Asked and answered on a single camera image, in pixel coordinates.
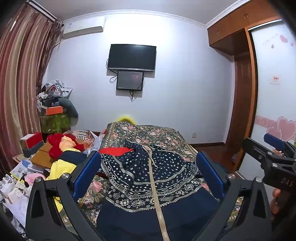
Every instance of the blue gripper pad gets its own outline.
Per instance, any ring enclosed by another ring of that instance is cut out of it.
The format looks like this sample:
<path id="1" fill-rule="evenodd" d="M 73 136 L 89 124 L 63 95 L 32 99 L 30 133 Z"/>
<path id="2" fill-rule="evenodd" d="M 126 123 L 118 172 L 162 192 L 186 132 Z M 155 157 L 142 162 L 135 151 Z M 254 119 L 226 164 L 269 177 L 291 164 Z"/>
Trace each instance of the blue gripper pad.
<path id="1" fill-rule="evenodd" d="M 276 138 L 268 133 L 264 135 L 264 141 L 273 146 L 278 151 L 284 151 L 285 150 L 285 142 L 280 140 L 279 138 Z"/>
<path id="2" fill-rule="evenodd" d="M 96 151 L 94 155 L 92 155 L 86 166 L 83 168 L 80 175 L 75 180 L 73 192 L 74 200 L 78 200 L 85 195 L 91 181 L 93 180 L 100 167 L 101 155 Z"/>
<path id="3" fill-rule="evenodd" d="M 204 151 L 197 153 L 196 165 L 207 182 L 213 196 L 218 199 L 223 199 L 225 197 L 225 187 L 227 185 L 227 173 L 220 165 L 214 163 Z"/>

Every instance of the polka dot fabric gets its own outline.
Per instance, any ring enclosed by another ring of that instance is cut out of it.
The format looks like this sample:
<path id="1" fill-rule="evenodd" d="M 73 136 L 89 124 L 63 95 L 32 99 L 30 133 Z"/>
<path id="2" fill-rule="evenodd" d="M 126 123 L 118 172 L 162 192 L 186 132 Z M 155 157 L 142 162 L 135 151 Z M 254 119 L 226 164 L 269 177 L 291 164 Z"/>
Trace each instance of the polka dot fabric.
<path id="1" fill-rule="evenodd" d="M 148 153 L 138 143 L 125 141 L 124 146 L 133 151 L 122 156 L 102 154 L 102 170 L 109 177 L 106 199 L 129 212 L 155 208 L 151 190 Z M 195 193 L 201 187 L 195 178 L 195 162 L 185 162 L 177 153 L 152 147 L 153 179 L 161 206 Z"/>

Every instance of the television screen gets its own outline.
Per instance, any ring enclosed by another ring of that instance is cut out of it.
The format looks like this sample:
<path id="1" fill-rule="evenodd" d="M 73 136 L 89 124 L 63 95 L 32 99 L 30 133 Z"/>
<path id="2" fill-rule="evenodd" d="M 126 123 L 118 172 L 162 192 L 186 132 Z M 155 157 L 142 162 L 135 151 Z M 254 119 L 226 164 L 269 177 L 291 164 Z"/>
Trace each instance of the television screen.
<path id="1" fill-rule="evenodd" d="M 156 46 L 111 44 L 108 69 L 155 71 Z"/>
<path id="2" fill-rule="evenodd" d="M 118 71 L 116 89 L 141 91 L 142 88 L 143 72 Z"/>

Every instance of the ceiling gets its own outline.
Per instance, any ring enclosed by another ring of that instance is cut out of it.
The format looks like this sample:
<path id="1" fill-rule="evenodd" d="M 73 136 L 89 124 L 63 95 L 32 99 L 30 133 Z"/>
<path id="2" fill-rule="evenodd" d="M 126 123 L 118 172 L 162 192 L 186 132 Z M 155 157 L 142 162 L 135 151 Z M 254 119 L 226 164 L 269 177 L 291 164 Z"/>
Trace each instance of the ceiling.
<path id="1" fill-rule="evenodd" d="M 66 20 L 106 10 L 136 9 L 170 13 L 207 24 L 236 0 L 35 0 Z"/>

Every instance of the hand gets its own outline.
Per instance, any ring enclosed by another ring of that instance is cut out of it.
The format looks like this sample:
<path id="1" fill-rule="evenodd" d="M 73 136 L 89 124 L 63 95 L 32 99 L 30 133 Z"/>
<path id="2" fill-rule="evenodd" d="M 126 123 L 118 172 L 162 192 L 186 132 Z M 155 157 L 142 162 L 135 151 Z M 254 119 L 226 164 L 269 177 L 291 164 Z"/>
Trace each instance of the hand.
<path id="1" fill-rule="evenodd" d="M 280 210 L 279 205 L 277 203 L 277 198 L 281 195 L 281 190 L 279 189 L 274 189 L 272 192 L 272 196 L 274 199 L 270 203 L 270 211 L 271 211 L 271 220 L 274 220 L 274 215 L 277 214 Z"/>

